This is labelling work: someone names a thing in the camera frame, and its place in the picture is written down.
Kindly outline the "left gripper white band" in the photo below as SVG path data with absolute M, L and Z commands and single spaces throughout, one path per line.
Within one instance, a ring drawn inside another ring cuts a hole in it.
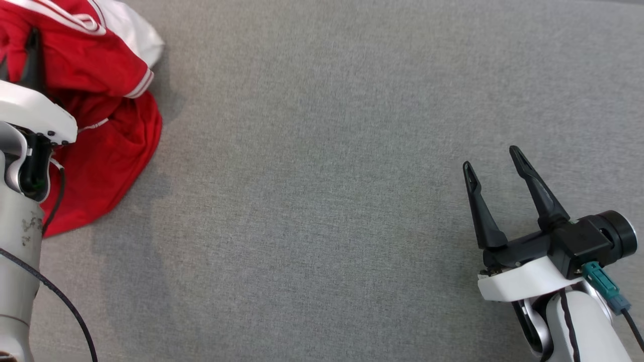
M 8 56 L 0 60 L 0 121 L 42 134 L 56 144 L 76 142 L 76 119 L 46 94 L 41 32 L 31 28 L 25 43 L 26 59 L 20 85 L 10 80 Z

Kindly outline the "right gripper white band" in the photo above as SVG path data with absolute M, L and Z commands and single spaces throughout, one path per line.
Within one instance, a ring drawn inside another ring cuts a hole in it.
M 570 215 L 521 149 L 510 146 L 509 154 L 529 189 L 540 229 L 549 232 L 570 222 Z M 462 169 L 477 245 L 484 249 L 486 270 L 477 282 L 484 300 L 515 302 L 553 293 L 582 281 L 581 277 L 565 278 L 550 261 L 547 255 L 550 237 L 543 232 L 534 232 L 508 243 L 481 195 L 481 184 L 473 166 L 464 162 Z

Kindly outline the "red basketball shorts white stripe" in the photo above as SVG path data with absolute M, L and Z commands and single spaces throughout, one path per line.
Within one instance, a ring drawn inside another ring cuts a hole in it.
M 157 149 L 163 117 L 151 92 L 106 99 L 97 109 L 76 109 L 75 143 L 57 149 L 51 192 L 41 207 L 53 215 L 45 236 L 85 227 L 123 199 Z

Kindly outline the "grey fabric sofa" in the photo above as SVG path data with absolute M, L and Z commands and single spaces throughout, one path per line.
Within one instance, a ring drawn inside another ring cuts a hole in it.
M 154 158 L 45 240 L 99 362 L 535 362 L 486 302 L 462 164 L 509 239 L 538 229 L 509 146 L 644 333 L 644 2 L 126 0 L 166 42 Z

